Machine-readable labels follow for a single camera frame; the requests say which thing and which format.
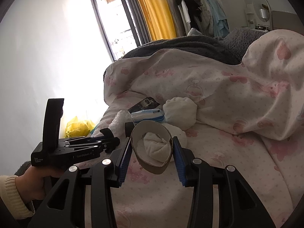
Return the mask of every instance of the knit cuff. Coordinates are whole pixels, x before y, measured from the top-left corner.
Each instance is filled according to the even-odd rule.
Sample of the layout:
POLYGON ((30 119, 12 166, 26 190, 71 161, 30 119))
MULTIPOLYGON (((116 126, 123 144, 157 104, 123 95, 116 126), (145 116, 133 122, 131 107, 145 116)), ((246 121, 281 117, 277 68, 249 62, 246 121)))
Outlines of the knit cuff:
POLYGON ((23 203, 15 185, 16 177, 0 176, 1 199, 15 219, 32 217, 35 214, 34 206, 31 202, 27 208, 23 203))

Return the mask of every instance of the fuzzy gray blanket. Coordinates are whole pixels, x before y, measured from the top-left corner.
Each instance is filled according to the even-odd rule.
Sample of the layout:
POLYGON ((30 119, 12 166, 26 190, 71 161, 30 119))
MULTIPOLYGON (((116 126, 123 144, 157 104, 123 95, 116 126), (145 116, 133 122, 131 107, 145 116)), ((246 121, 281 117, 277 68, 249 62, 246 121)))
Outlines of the fuzzy gray blanket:
POLYGON ((150 56, 160 49, 180 49, 215 59, 228 65, 238 65, 249 45, 266 32, 250 28, 235 29, 225 38, 204 35, 157 40, 131 50, 123 58, 150 56))

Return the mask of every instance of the sliding glass door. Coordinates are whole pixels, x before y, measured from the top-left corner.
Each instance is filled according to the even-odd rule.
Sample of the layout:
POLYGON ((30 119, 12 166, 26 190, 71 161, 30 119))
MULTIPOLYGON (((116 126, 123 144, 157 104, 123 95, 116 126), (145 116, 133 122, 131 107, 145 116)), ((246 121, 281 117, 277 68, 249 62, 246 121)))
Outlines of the sliding glass door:
POLYGON ((127 0, 93 0, 113 60, 140 46, 127 0))

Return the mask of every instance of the black card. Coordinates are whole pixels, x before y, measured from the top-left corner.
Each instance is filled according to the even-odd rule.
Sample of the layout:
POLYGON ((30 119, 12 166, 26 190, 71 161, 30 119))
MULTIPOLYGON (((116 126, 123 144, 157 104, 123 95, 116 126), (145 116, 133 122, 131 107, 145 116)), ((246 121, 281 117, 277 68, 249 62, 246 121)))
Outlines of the black card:
POLYGON ((136 105, 132 106, 130 109, 128 109, 128 112, 133 113, 133 112, 138 112, 142 110, 151 110, 155 109, 158 107, 160 104, 155 101, 154 98, 152 97, 147 97, 137 103, 136 105))

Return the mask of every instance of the yellow plastic bag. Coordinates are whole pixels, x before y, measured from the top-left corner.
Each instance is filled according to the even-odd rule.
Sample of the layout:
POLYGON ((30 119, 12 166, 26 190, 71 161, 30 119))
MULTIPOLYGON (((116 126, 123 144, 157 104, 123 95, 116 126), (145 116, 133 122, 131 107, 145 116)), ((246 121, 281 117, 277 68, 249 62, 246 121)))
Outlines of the yellow plastic bag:
POLYGON ((78 121, 77 116, 67 123, 65 138, 87 136, 95 127, 91 120, 78 121))

